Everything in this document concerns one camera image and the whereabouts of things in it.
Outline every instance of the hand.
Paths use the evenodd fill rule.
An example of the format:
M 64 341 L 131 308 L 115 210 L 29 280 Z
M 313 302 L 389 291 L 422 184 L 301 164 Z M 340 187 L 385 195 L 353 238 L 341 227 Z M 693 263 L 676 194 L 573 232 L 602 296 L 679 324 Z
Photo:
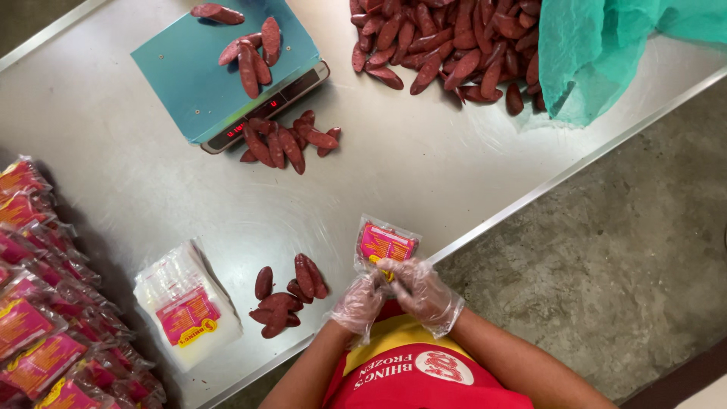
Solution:
M 391 288 L 401 309 L 418 319 L 434 338 L 449 333 L 465 300 L 439 279 L 432 263 L 416 258 L 403 263 L 382 258 L 376 266 L 394 274 Z
M 369 333 L 374 320 L 384 305 L 384 289 L 378 271 L 356 277 L 327 314 L 329 319 L 351 333 L 361 335 L 359 345 L 369 343 Z

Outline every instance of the plastic glove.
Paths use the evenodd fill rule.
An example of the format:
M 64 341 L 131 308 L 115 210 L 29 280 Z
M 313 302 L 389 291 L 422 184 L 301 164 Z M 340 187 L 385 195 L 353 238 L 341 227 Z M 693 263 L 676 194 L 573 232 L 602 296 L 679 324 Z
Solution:
M 376 266 L 394 274 L 391 288 L 401 309 L 418 319 L 434 338 L 449 333 L 465 300 L 439 279 L 432 263 L 416 258 L 401 263 L 382 258 Z
M 368 345 L 371 326 L 379 316 L 386 298 L 382 284 L 383 279 L 378 271 L 359 275 L 326 314 L 326 321 L 332 319 L 350 332 L 359 334 L 361 339 L 357 345 Z

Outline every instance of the green mesh cloth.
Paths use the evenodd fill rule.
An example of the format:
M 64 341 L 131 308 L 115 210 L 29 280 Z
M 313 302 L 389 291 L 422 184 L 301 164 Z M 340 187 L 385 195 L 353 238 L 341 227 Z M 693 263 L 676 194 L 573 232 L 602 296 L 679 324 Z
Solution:
M 727 0 L 543 0 L 539 73 L 550 115 L 587 125 L 606 112 L 654 29 L 727 43 Z

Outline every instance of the stainless steel table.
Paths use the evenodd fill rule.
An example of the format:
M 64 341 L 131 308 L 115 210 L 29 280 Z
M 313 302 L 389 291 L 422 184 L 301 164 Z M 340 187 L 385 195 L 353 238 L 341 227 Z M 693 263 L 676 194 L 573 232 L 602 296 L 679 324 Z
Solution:
M 128 311 L 138 347 L 161 362 L 172 406 L 181 408 L 221 402 L 308 344 L 353 277 L 361 213 L 422 234 L 420 254 L 438 261 L 717 81 L 727 65 L 723 50 L 655 36 L 621 100 L 589 127 L 569 129 L 544 114 L 511 118 L 503 101 L 460 107 L 438 85 L 412 97 L 357 75 L 345 2 L 289 0 L 332 76 L 278 120 L 290 124 L 311 108 L 321 127 L 343 129 L 342 148 L 325 159 L 308 152 L 299 176 L 238 163 L 241 151 L 210 156 L 187 146 L 129 56 L 194 3 L 111 1 L 0 73 L 5 154 L 48 167 L 105 294 Z M 411 84 L 413 71 L 395 70 Z M 159 340 L 134 305 L 132 278 L 197 236 L 245 335 L 179 374 L 155 353 Z M 255 275 L 272 266 L 283 290 L 298 252 L 318 263 L 332 294 L 299 313 L 300 327 L 264 340 L 247 316 Z

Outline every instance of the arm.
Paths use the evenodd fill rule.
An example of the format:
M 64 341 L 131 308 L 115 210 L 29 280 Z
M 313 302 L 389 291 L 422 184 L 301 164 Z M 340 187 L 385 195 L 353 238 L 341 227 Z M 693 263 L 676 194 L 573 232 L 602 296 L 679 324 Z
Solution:
M 334 320 L 328 321 L 260 409 L 320 408 L 338 360 L 352 337 L 349 330 Z
M 355 335 L 366 341 L 384 305 L 377 276 L 356 277 L 326 315 L 328 322 L 262 401 L 260 409 L 320 408 L 334 371 Z
M 529 397 L 536 409 L 616 408 L 556 358 L 467 308 L 449 336 L 505 388 Z

